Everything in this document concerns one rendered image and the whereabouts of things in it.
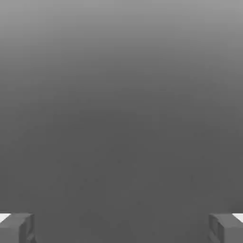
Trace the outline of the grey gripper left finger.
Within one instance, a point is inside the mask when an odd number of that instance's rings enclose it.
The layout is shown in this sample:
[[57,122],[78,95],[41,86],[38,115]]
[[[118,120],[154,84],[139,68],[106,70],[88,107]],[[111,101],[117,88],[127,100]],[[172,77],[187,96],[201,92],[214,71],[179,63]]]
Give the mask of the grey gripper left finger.
[[36,243],[32,213],[0,213],[0,243]]

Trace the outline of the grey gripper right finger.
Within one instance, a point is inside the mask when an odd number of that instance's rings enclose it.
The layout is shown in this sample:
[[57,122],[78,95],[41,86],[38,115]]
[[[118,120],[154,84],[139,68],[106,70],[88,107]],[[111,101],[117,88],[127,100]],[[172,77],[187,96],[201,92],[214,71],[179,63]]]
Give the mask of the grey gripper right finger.
[[243,213],[209,214],[208,243],[243,243]]

